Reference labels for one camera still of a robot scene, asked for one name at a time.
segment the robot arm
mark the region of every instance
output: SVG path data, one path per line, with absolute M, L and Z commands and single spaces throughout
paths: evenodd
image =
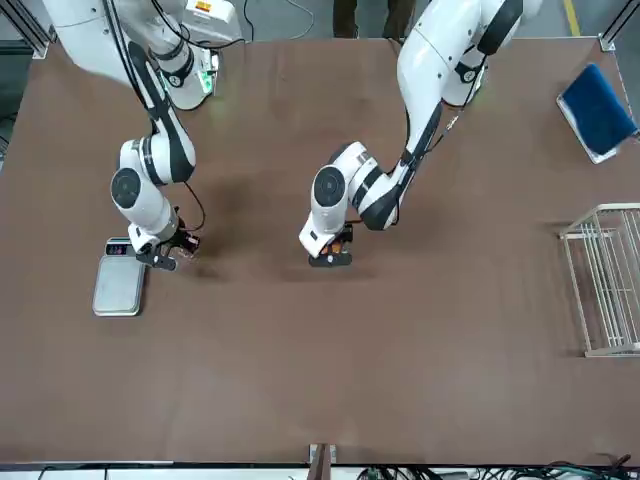
M 211 52 L 194 48 L 174 33 L 184 31 L 179 20 L 185 0 L 157 1 L 85 0 L 79 5 L 75 0 L 45 0 L 45 6 L 74 63 L 130 85 L 149 115 L 151 133 L 125 142 L 120 150 L 111 196 L 131 222 L 128 232 L 137 258 L 174 270 L 171 249 L 193 254 L 199 239 L 186 230 L 158 187 L 186 182 L 195 168 L 193 144 L 173 106 L 196 108 L 211 93 L 202 77 L 211 69 Z M 239 26 L 231 30 L 240 37 Z
M 434 0 L 425 9 L 398 56 L 398 84 L 408 120 L 405 150 L 388 173 L 359 142 L 342 147 L 320 169 L 311 188 L 311 213 L 299 235 L 312 265 L 350 263 L 350 256 L 339 261 L 348 252 L 334 246 L 343 240 L 349 204 L 370 230 L 397 223 L 400 205 L 440 123 L 443 92 L 451 83 L 462 84 L 452 73 L 472 50 L 484 59 L 511 39 L 523 16 L 523 1 L 529 1 L 528 15 L 534 15 L 541 2 Z M 475 81 L 464 85 L 466 103 Z M 318 263 L 319 258 L 326 261 Z
M 174 270 L 176 264 L 168 252 L 178 247 L 194 254 L 200 241 L 186 230 L 158 187 L 186 182 L 195 169 L 195 150 L 142 47 L 129 41 L 127 49 L 152 133 L 122 146 L 120 168 L 111 181 L 111 197 L 131 222 L 129 238 L 138 260 Z

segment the metal wire basket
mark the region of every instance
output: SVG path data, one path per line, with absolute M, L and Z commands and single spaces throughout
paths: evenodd
M 640 203 L 599 205 L 559 236 L 585 356 L 640 356 Z

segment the blue cushion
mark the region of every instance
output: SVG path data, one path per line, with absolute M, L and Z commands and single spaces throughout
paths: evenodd
M 582 140 L 599 155 L 638 130 L 600 69 L 590 64 L 562 94 Z

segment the silver scale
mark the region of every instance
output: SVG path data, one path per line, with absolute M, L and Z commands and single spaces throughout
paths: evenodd
M 137 315 L 146 268 L 136 259 L 128 238 L 110 238 L 98 266 L 93 313 L 100 317 Z

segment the brown table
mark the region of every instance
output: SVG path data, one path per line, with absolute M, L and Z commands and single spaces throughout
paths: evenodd
M 200 257 L 148 276 L 143 314 L 98 319 L 133 93 L 53 48 L 0 176 L 0 461 L 640 461 L 640 362 L 585 359 L 554 235 L 638 201 L 640 148 L 590 164 L 555 105 L 593 39 L 517 40 L 419 173 L 400 225 L 356 231 L 350 269 L 310 270 L 314 173 L 359 139 L 385 166 L 404 112 L 386 41 L 229 49 L 221 96 L 183 113 L 208 213 Z M 165 190 L 189 223 L 183 186 Z

